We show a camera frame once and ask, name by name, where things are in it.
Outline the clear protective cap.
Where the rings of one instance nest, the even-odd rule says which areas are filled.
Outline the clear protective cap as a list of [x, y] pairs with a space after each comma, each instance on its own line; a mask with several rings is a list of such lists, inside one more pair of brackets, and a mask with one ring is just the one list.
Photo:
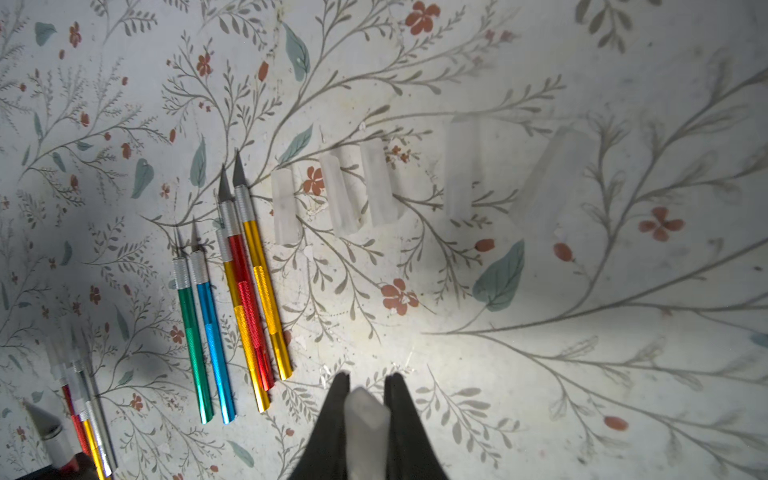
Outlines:
[[323, 155], [319, 161], [334, 234], [336, 237], [354, 234], [360, 229], [359, 217], [344, 181], [339, 159]]
[[297, 217], [292, 172], [279, 168], [271, 174], [275, 240], [280, 245], [300, 241], [300, 222]]
[[510, 208], [510, 220], [524, 238], [554, 234], [576, 182], [598, 149], [597, 140], [573, 128], [555, 132]]
[[373, 139], [360, 144], [372, 224], [382, 226], [398, 219], [384, 144]]
[[391, 412], [358, 387], [344, 401], [346, 467], [349, 479], [385, 480]]
[[444, 162], [444, 209], [452, 220], [472, 216], [473, 182], [480, 162], [479, 122], [454, 117], [446, 129]]

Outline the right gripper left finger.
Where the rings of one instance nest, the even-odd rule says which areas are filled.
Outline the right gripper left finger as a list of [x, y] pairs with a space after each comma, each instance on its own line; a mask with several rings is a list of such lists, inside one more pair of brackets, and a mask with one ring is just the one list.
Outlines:
[[349, 374], [338, 373], [290, 480], [347, 478], [344, 402], [349, 392]]

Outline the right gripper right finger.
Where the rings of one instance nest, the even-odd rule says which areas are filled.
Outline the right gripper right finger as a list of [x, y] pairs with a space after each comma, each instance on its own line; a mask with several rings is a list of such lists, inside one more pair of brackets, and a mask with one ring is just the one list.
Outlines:
[[447, 480], [419, 413], [400, 373], [385, 380], [384, 402], [391, 413], [386, 460], [387, 479]]

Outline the green carving knife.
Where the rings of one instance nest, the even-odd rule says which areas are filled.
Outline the green carving knife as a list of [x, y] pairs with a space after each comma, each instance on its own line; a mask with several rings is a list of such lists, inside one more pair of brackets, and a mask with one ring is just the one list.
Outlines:
[[178, 229], [175, 232], [173, 268], [176, 279], [176, 292], [179, 298], [181, 316], [184, 324], [192, 376], [195, 386], [198, 413], [202, 424], [208, 423], [214, 416], [203, 348], [196, 315], [194, 295], [187, 263], [183, 251], [183, 242]]

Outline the blue carving knife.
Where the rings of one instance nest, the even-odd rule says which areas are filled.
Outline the blue carving knife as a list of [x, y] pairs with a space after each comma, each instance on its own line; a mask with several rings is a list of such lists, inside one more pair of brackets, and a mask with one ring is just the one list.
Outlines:
[[200, 302], [222, 421], [224, 424], [229, 424], [236, 418], [234, 395], [225, 358], [213, 289], [206, 265], [206, 256], [203, 247], [199, 243], [196, 220], [192, 222], [190, 244], [192, 281], [196, 286]]

